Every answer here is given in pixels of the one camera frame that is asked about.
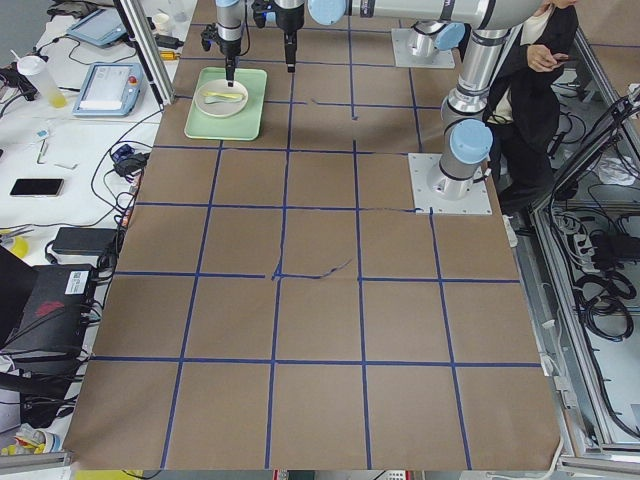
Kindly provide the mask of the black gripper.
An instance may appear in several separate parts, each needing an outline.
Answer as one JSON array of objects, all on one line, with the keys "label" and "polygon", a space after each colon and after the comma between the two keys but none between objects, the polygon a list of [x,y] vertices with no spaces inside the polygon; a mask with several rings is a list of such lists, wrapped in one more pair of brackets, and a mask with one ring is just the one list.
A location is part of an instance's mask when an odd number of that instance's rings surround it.
[{"label": "black gripper", "polygon": [[217,44],[225,59],[225,78],[229,82],[229,87],[234,86],[236,57],[242,53],[242,34],[244,27],[239,24],[234,27],[216,25]]},{"label": "black gripper", "polygon": [[288,72],[294,73],[297,55],[296,32],[304,26],[304,0],[274,0],[273,11],[277,26],[284,32],[284,54]]}]

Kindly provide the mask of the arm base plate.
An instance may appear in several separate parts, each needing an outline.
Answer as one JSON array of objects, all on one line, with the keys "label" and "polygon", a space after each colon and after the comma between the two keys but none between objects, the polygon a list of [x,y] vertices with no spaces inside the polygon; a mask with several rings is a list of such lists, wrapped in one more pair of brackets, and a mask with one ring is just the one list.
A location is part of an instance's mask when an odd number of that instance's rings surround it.
[{"label": "arm base plate", "polygon": [[481,167],[476,166],[469,179],[454,180],[441,171],[440,158],[437,153],[408,154],[414,211],[434,215],[491,215]]},{"label": "arm base plate", "polygon": [[453,69],[452,49],[457,38],[446,25],[436,33],[419,33],[411,28],[391,30],[395,66],[401,68]]}]

